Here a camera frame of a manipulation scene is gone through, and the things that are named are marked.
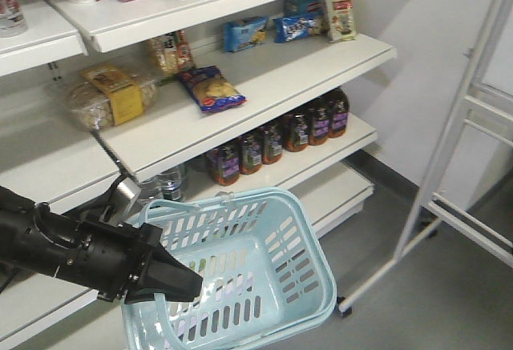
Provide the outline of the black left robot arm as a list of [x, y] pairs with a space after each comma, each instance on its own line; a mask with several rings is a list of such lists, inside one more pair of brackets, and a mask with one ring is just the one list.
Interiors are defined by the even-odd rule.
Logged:
[[203, 279], [160, 242], [162, 228], [85, 220], [51, 212], [1, 189], [1, 261], [98, 291], [100, 300], [191, 302]]

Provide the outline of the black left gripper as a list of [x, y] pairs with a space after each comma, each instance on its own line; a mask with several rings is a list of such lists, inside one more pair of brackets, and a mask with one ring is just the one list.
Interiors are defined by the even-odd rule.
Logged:
[[111, 302], [125, 304], [154, 300], [192, 302], [203, 287], [203, 277], [183, 265], [160, 243], [162, 229], [150, 224], [122, 227], [85, 224], [78, 245], [67, 251], [59, 278], [98, 292]]

